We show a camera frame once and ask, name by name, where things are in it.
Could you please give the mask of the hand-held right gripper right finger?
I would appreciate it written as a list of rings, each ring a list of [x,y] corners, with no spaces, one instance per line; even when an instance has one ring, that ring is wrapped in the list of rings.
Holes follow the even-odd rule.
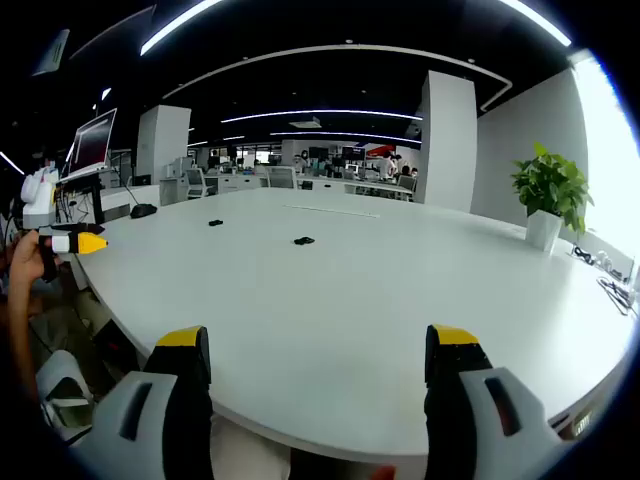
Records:
[[[539,479],[566,454],[542,402],[469,332],[430,325],[424,371],[427,479]]]

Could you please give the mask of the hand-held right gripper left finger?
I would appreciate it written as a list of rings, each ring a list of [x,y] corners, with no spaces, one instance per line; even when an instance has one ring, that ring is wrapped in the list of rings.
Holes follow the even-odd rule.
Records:
[[[207,329],[166,334],[99,403],[74,453],[96,479],[211,479],[210,384]]]

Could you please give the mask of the person's left hand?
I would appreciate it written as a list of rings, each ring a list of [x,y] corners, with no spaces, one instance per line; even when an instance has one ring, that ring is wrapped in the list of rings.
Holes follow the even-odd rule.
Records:
[[[32,284],[45,272],[45,263],[40,247],[51,250],[52,240],[49,236],[40,235],[31,230],[24,235],[14,249],[10,268],[10,280],[13,283]]]

